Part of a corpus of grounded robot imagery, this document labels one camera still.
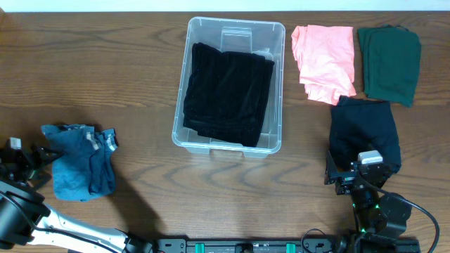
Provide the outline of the blue shirt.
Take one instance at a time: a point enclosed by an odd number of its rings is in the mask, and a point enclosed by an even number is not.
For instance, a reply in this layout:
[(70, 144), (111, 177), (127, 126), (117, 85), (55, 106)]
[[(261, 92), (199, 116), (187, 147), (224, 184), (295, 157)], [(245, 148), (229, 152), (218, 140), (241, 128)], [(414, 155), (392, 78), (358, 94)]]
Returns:
[(62, 154), (52, 163), (53, 191), (59, 200), (87, 202), (115, 191), (111, 157), (118, 145), (114, 129), (47, 124), (41, 131), (51, 149)]

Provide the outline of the dark green garment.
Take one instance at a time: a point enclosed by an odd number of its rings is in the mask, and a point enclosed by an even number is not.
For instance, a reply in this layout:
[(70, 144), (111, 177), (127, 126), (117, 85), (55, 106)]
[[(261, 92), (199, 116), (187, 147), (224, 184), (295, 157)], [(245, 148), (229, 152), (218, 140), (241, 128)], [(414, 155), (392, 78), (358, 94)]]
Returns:
[(400, 25), (363, 27), (357, 34), (366, 96), (412, 107), (420, 75), (418, 35)]

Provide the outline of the black velvet garment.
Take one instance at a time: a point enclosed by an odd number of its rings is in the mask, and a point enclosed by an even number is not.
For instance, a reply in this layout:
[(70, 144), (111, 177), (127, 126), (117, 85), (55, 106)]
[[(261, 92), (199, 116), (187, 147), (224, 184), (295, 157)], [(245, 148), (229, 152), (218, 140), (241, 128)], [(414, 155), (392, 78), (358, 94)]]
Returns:
[(199, 136), (256, 147), (275, 62), (255, 53), (192, 46), (183, 125)]

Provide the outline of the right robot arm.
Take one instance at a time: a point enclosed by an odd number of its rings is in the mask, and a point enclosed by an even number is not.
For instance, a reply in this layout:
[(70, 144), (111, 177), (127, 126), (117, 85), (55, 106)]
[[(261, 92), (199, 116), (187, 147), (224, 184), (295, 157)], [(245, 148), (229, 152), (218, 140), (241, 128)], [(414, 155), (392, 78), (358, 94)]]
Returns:
[(395, 240), (406, 231), (411, 206), (396, 193), (379, 195), (391, 175), (391, 166), (377, 150), (359, 153), (344, 169), (337, 166), (331, 153), (326, 155), (324, 183), (333, 184), (337, 195), (351, 197), (356, 229)]

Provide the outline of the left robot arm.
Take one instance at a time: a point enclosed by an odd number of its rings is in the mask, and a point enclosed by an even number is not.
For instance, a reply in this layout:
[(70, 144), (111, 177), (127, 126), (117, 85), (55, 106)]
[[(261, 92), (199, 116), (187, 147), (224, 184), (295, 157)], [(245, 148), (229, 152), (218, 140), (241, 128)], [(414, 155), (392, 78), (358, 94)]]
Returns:
[(29, 180), (62, 154), (48, 148), (1, 149), (1, 248), (53, 245), (69, 252), (155, 252), (155, 243), (115, 228), (100, 228), (44, 204)]

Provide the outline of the navy folded garment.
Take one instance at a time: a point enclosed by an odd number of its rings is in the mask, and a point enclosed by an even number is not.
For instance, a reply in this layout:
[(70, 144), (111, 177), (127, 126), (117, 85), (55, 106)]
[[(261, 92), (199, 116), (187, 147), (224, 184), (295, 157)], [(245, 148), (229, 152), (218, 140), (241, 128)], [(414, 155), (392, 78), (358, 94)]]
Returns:
[(401, 169), (399, 137), (389, 102), (342, 96), (330, 113), (329, 151), (337, 166), (347, 169), (359, 153), (374, 149), (393, 172)]

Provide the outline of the coral pink folded shirt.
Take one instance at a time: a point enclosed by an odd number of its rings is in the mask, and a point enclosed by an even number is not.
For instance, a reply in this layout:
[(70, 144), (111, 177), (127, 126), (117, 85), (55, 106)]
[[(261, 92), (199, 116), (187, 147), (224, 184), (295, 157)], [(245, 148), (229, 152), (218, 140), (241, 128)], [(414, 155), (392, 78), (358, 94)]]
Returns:
[(337, 105), (341, 96), (356, 95), (352, 27), (297, 26), (291, 39), (299, 83), (309, 100)]

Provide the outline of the clear plastic storage bin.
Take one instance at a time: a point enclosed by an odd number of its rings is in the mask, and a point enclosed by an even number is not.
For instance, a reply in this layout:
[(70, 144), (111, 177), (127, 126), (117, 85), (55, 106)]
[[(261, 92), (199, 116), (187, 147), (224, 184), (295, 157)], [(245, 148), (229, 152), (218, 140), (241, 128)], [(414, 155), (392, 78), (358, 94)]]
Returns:
[[(255, 53), (275, 62), (262, 132), (257, 146), (247, 147), (215, 138), (199, 136), (183, 125), (184, 98), (192, 73), (192, 46), (203, 43), (221, 52)], [(175, 145), (190, 153), (209, 154), (212, 150), (242, 152), (246, 157), (265, 158), (278, 152), (282, 143), (283, 71), (285, 27), (279, 22), (194, 17), (188, 22), (178, 98), (172, 129)]]

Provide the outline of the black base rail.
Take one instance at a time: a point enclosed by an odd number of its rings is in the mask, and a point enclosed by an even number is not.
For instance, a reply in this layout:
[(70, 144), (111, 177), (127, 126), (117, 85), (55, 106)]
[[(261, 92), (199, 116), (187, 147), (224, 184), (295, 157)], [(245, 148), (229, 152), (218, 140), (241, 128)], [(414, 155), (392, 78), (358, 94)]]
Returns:
[(391, 243), (371, 242), (360, 239), (344, 242), (332, 238), (307, 238), (298, 241), (232, 241), (232, 240), (182, 240), (165, 239), (145, 242), (138, 245), (127, 243), (119, 252), (148, 253), (302, 253), (302, 252), (400, 252), (419, 253), (416, 240), (399, 240)]

